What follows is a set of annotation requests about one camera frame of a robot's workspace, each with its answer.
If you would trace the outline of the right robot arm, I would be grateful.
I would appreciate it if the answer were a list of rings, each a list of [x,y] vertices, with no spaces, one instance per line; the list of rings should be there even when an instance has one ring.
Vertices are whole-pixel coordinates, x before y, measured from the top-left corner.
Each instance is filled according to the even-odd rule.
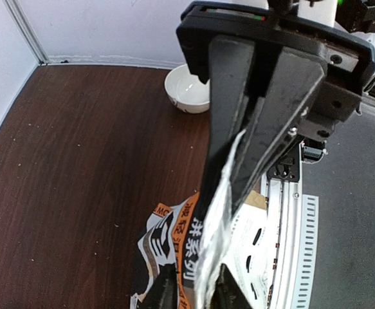
[[[203,220],[234,142],[237,212],[265,172],[294,182],[302,142],[323,151],[375,83],[375,1],[195,1],[176,30],[191,74],[210,85],[210,139],[193,217]]]

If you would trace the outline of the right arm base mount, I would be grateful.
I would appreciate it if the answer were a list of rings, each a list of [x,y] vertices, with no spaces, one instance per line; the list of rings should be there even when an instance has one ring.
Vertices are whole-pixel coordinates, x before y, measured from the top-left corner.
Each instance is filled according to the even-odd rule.
[[[299,182],[301,178],[301,165],[318,163],[327,154],[326,141],[297,136],[289,148],[268,169],[268,180],[276,179],[285,182]]]

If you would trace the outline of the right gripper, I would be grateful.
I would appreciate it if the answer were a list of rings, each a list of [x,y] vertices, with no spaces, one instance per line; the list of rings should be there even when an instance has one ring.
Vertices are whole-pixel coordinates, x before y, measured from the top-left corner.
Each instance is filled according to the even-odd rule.
[[[359,107],[375,73],[369,42],[254,6],[195,1],[182,13],[176,35],[191,74],[202,83],[210,81],[199,220],[208,212],[232,142],[257,101],[230,178],[233,213],[294,140],[289,130],[299,125],[305,110],[299,135],[323,142]]]

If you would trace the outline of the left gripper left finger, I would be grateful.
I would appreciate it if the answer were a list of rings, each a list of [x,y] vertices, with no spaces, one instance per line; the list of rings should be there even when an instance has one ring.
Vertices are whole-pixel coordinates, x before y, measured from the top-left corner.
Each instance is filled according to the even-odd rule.
[[[145,298],[145,308],[176,309],[178,304],[178,287],[176,268],[165,267],[157,276]]]

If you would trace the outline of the pet food bag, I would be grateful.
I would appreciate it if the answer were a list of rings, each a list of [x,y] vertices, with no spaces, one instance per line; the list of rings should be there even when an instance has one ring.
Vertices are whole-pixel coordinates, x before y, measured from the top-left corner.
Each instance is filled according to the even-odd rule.
[[[225,264],[251,308],[266,308],[268,296],[267,212],[263,196],[232,212],[230,175],[241,136],[231,145],[221,179],[203,220],[198,195],[172,207],[158,204],[136,246],[131,308],[145,298],[165,267],[176,268],[176,308],[214,308],[216,281]]]

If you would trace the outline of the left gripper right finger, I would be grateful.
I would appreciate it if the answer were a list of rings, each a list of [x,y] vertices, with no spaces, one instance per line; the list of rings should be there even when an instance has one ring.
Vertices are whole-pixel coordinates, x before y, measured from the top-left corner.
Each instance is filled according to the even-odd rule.
[[[250,309],[246,297],[242,293],[232,273],[225,264],[221,265],[214,292],[215,309]]]

